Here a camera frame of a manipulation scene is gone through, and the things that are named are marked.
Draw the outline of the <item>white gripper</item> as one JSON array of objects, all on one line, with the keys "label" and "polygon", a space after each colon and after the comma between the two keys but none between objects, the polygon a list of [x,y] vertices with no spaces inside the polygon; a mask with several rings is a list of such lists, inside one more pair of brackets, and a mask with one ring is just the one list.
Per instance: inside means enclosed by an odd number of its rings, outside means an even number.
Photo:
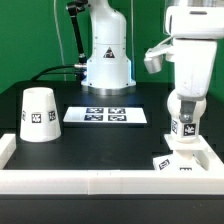
[{"label": "white gripper", "polygon": [[165,29],[172,37],[175,89],[182,100],[179,118],[191,123],[196,106],[192,101],[205,98],[217,40],[224,38],[224,7],[169,6]]}]

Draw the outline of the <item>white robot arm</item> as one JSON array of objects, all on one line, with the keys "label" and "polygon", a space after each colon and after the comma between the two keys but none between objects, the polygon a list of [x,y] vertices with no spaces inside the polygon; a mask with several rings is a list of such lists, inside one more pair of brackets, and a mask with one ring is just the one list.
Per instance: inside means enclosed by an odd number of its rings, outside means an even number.
[{"label": "white robot arm", "polygon": [[[108,0],[89,0],[89,10],[93,49],[83,85],[106,92],[121,89],[131,83],[125,18]],[[149,73],[159,72],[163,60],[174,63],[180,102],[175,115],[191,123],[208,91],[217,41],[224,38],[224,0],[165,0],[164,31],[169,37],[147,50],[144,63]]]}]

